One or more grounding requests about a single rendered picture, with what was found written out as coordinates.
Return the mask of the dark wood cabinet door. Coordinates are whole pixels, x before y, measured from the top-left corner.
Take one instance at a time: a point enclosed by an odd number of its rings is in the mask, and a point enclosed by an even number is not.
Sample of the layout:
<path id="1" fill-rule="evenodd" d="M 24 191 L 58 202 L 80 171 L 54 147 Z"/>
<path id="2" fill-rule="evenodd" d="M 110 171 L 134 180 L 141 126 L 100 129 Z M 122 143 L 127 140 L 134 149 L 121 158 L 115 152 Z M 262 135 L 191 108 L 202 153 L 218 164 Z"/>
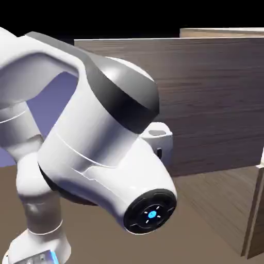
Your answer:
<path id="1" fill-rule="evenodd" d="M 174 176 L 255 166 L 264 146 L 264 38 L 76 40 L 155 79 Z"/>

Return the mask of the wooden cabinet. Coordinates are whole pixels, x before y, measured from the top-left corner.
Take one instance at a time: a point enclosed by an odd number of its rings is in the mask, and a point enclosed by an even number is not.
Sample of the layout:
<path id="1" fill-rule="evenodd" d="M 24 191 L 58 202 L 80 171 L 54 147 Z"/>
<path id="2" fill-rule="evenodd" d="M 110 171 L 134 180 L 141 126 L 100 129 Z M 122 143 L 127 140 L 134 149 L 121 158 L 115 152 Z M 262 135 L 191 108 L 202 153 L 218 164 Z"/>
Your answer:
<path id="1" fill-rule="evenodd" d="M 264 38 L 264 28 L 184 28 L 178 38 Z M 257 179 L 256 166 L 173 176 L 184 197 L 241 255 Z"/>

